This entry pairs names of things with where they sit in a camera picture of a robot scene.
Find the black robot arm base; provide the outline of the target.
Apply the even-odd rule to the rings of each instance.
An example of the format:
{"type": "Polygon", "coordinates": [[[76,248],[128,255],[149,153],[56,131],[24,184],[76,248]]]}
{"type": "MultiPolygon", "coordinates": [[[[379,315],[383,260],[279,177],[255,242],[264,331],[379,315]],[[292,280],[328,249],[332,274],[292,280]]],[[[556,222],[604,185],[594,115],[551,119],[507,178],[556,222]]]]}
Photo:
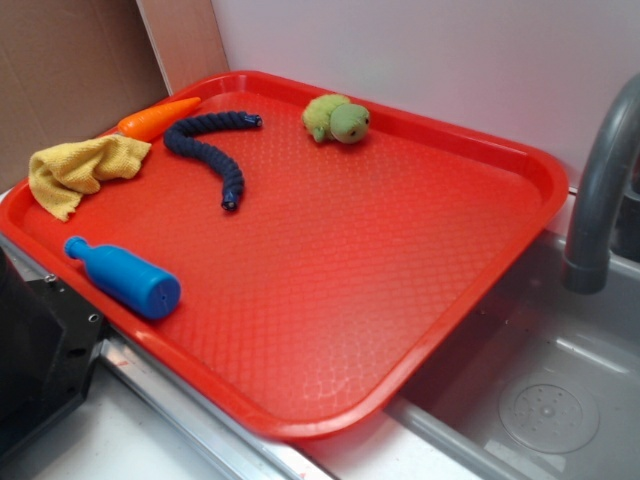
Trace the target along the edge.
{"type": "Polygon", "coordinates": [[[88,395],[104,315],[62,279],[25,280],[1,254],[1,460],[88,395]]]}

